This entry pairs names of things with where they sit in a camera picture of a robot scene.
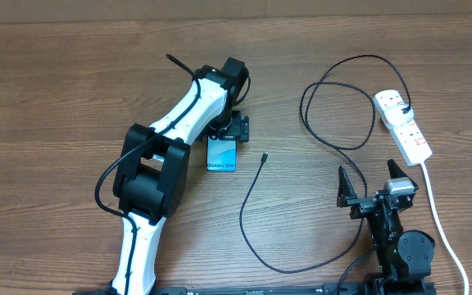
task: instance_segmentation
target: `wooden surface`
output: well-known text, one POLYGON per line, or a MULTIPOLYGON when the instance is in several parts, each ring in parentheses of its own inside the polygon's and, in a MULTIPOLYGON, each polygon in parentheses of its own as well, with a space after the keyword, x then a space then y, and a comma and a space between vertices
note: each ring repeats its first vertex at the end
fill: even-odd
MULTIPOLYGON (((186 194, 161 237, 161 286, 318 285, 338 280, 371 247, 364 229, 354 250, 333 264, 276 274, 247 248, 238 213, 269 151, 243 217, 263 258, 292 270, 329 259, 351 242, 358 221, 335 206, 344 161, 304 131, 297 106, 303 89, 336 61, 375 53, 397 65, 411 90, 434 152, 428 167, 438 213, 472 290, 472 16, 371 16, 0 25, 0 294, 101 288, 116 274, 122 225, 98 209, 93 188, 118 157, 126 130, 158 120, 187 91, 190 77, 166 53, 192 68, 222 66, 228 56, 247 63, 252 89, 240 110, 251 118, 251 140, 239 148, 235 173, 207 173, 205 144, 193 146, 186 194)), ((402 91, 376 60, 343 65, 329 80, 372 95, 402 91)), ((351 90, 323 88, 310 120, 332 142, 353 145, 368 130, 370 104, 351 90)), ((367 145, 348 154, 370 193, 383 187, 391 158, 418 182, 402 224, 437 239, 428 280, 439 294, 461 294, 420 168, 405 166, 379 119, 367 145)), ((111 181, 102 195, 117 206, 111 181)), ((350 279, 377 268, 373 258, 350 279)))
POLYGON ((469 0, 0 0, 0 24, 472 13, 469 0))

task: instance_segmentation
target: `white power strip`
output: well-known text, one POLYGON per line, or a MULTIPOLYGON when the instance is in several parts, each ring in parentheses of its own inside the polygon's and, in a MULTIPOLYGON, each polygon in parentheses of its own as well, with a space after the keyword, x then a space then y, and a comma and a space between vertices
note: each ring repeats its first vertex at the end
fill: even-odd
POLYGON ((431 211, 433 212, 434 222, 440 233, 440 237, 447 251, 451 254, 452 259, 455 261, 456 266, 462 274, 464 280, 464 294, 469 295, 469 279, 465 273, 464 266, 462 266, 455 252, 452 250, 449 242, 447 241, 446 235, 443 232, 442 224, 438 218, 436 212, 436 206, 434 205, 433 189, 431 188, 431 182, 427 168, 425 168, 425 160, 427 160, 433 152, 425 141, 424 135, 420 132, 418 125, 416 124, 413 110, 409 110, 407 113, 403 112, 403 109, 407 105, 403 102, 402 96, 396 90, 385 90, 374 96, 374 105, 378 110, 378 113, 382 117, 385 126, 389 129, 389 133, 397 144, 398 149, 402 153, 403 158, 406 160, 408 166, 421 165, 424 171, 425 184, 427 186, 427 194, 429 195, 429 202, 431 203, 431 211))
POLYGON ((433 152, 413 119, 413 111, 402 113, 407 105, 398 91, 385 90, 376 94, 374 105, 408 166, 419 165, 431 157, 433 152))

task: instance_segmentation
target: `power socket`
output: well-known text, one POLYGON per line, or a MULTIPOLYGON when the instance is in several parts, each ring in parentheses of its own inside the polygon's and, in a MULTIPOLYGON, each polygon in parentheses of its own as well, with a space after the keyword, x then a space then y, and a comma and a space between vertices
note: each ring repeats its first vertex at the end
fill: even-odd
POLYGON ((408 166, 418 165, 433 155, 425 136, 413 119, 412 109, 408 114, 400 111, 407 105, 398 91, 382 91, 374 96, 373 101, 408 166))

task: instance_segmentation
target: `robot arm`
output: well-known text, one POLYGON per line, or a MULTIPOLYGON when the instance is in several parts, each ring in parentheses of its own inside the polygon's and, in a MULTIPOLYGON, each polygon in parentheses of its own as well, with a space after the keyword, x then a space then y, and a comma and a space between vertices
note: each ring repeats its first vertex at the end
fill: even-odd
POLYGON ((195 75, 200 83, 200 98, 193 108, 164 134, 159 134, 191 105, 197 95, 193 84, 185 97, 158 122, 144 127, 133 125, 125 137, 121 155, 125 155, 151 137, 154 143, 118 165, 113 193, 120 199, 120 209, 128 212, 120 266, 108 292, 123 295, 148 294, 155 281, 154 264, 161 229, 175 212, 185 188, 190 146, 203 135, 221 140, 248 141, 248 117, 232 108, 248 71, 244 63, 229 58, 221 70, 204 66, 195 75), (163 161, 161 170, 141 164, 141 158, 163 161), (132 264, 128 260, 132 251, 132 264))

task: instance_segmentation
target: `white power cord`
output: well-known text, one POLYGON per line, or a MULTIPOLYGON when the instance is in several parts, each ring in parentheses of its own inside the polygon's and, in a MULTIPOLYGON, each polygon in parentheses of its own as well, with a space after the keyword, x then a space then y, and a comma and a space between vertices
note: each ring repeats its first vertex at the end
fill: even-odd
POLYGON ((434 205, 434 198, 433 198, 433 189, 431 188, 431 180, 429 179, 429 173, 427 173, 427 168, 425 167, 425 162, 421 162, 420 165, 422 166, 422 170, 424 171, 424 178, 425 178, 425 186, 427 186, 427 194, 429 195, 429 202, 431 203, 431 211, 433 212, 434 223, 438 228, 438 232, 440 233, 440 237, 442 237, 443 244, 446 245, 446 249, 451 254, 452 259, 455 261, 456 266, 462 273, 462 278, 464 279, 464 295, 469 295, 469 279, 467 279, 467 274, 465 273, 464 266, 456 257, 455 252, 452 250, 451 245, 447 241, 446 235, 443 232, 442 225, 440 224, 440 219, 438 218, 438 213, 436 212, 436 206, 434 205))

